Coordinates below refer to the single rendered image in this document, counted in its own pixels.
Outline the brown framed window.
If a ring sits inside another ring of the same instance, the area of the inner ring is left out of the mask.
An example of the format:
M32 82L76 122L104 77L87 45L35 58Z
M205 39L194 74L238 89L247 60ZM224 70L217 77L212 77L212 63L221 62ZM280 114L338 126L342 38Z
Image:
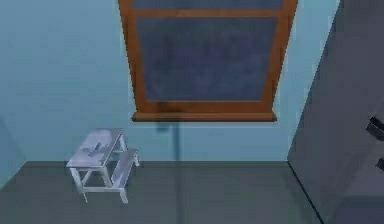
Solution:
M135 122L273 122L298 0L117 0Z

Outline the white step stool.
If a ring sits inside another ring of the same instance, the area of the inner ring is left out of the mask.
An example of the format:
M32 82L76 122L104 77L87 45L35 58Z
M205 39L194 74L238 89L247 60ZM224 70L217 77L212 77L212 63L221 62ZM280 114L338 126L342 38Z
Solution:
M93 129L66 164L84 199L87 193L118 192L125 204L125 186L133 166L140 166L138 150L127 146L122 128ZM100 173L103 186L87 185L94 172Z

